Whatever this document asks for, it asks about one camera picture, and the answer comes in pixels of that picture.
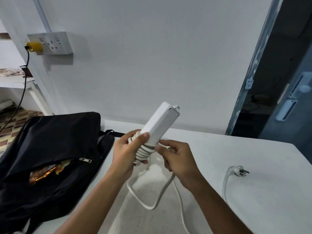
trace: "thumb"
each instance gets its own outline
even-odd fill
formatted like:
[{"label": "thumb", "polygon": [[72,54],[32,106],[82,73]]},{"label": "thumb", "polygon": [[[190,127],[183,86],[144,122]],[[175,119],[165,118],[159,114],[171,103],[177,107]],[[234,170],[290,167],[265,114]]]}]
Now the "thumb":
[{"label": "thumb", "polygon": [[137,151],[141,145],[145,144],[149,140],[149,132],[145,132],[139,135],[135,140],[130,144],[131,148]]},{"label": "thumb", "polygon": [[168,161],[170,161],[170,157],[172,156],[172,153],[169,151],[169,149],[156,145],[155,150],[157,153],[159,153],[161,156],[165,157]]}]

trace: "left hand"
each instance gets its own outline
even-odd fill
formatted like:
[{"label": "left hand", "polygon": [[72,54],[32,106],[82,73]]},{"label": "left hand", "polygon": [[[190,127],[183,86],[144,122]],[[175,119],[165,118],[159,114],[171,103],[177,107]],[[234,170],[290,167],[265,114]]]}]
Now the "left hand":
[{"label": "left hand", "polygon": [[133,162],[135,161],[136,152],[141,145],[149,140],[149,133],[145,132],[135,138],[131,144],[128,144],[128,139],[134,136],[137,131],[140,131],[140,129],[126,133],[114,145],[113,161],[110,170],[117,174],[119,178],[123,179],[123,181],[129,179],[133,172]]}]

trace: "hand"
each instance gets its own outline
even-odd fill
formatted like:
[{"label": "hand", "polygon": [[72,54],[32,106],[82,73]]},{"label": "hand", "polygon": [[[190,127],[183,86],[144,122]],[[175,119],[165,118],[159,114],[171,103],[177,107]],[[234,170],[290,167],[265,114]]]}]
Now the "hand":
[{"label": "hand", "polygon": [[145,132],[135,138],[131,144],[128,144],[128,139],[134,136],[137,131],[140,131],[140,129],[126,133],[119,138],[114,145],[113,161],[110,166],[110,171],[117,174],[123,181],[129,179],[133,172],[133,162],[135,161],[136,152],[141,145],[149,140],[149,133]]},{"label": "hand", "polygon": [[200,173],[188,143],[175,140],[160,140],[161,144],[170,146],[169,150],[157,145],[155,150],[163,156],[165,167],[180,179],[182,185],[191,191],[198,181],[205,181]]}]

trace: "black backpack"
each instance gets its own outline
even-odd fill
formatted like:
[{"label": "black backpack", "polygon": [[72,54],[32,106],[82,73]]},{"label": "black backpack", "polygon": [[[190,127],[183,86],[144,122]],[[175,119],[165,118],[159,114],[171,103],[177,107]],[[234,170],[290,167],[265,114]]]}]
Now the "black backpack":
[{"label": "black backpack", "polygon": [[[33,117],[0,158],[0,233],[24,228],[32,233],[44,221],[75,207],[122,133],[100,131],[95,112]],[[104,135],[98,143],[99,136]],[[29,184],[30,172],[72,159],[58,175]]]}]

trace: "door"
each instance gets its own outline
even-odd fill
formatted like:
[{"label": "door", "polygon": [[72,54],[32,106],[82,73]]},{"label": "door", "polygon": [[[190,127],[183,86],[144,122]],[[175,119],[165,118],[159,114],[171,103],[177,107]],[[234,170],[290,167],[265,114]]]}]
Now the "door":
[{"label": "door", "polygon": [[299,64],[291,82],[260,139],[294,144],[312,163],[312,45]]}]

